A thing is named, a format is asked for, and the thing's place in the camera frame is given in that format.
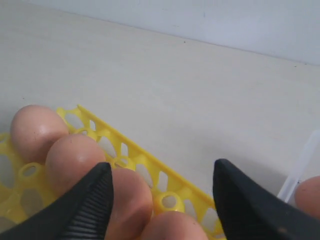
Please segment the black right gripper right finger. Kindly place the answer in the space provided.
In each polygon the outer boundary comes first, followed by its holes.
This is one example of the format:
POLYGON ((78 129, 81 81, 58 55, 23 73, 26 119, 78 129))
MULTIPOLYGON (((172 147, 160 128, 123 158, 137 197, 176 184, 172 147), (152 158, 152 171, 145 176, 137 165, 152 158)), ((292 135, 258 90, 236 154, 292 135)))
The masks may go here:
POLYGON ((318 240, 319 220, 280 200, 227 159, 213 170, 213 199, 228 240, 318 240))

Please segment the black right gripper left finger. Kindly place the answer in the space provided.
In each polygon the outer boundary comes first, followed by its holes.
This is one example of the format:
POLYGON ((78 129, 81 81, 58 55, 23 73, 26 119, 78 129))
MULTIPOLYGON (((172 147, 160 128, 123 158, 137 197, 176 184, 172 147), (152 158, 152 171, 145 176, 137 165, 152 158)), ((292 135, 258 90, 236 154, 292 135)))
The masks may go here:
POLYGON ((68 192, 1 233, 2 240, 103 240, 114 201, 111 165, 100 162, 68 192))

